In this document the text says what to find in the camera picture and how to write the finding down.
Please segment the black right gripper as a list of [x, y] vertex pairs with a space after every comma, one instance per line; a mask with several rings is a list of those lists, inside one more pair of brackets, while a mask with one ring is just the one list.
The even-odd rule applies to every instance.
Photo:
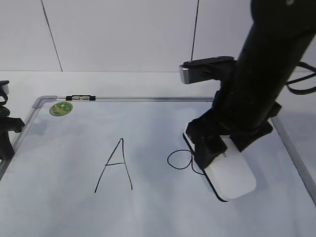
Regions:
[[204, 170], [227, 150], [221, 136], [229, 136], [242, 152], [253, 142], [270, 134], [268, 122], [282, 106], [276, 96], [260, 91], [216, 92], [211, 109], [188, 123], [185, 135], [197, 166]]

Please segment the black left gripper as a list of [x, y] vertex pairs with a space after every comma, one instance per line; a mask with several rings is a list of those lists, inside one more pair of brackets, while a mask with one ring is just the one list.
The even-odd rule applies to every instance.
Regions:
[[22, 132], [25, 124], [21, 118], [10, 117], [10, 110], [5, 107], [5, 102], [0, 102], [0, 159], [10, 160], [15, 151], [9, 138], [9, 132]]

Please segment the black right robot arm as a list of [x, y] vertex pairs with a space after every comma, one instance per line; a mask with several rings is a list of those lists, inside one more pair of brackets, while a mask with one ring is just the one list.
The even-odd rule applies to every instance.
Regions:
[[313, 0], [253, 0], [251, 15], [237, 59], [219, 56], [180, 66], [184, 84], [220, 81], [211, 108], [185, 130], [200, 169], [227, 150], [223, 136], [242, 152], [272, 132], [269, 119], [281, 110], [277, 97], [316, 35]]

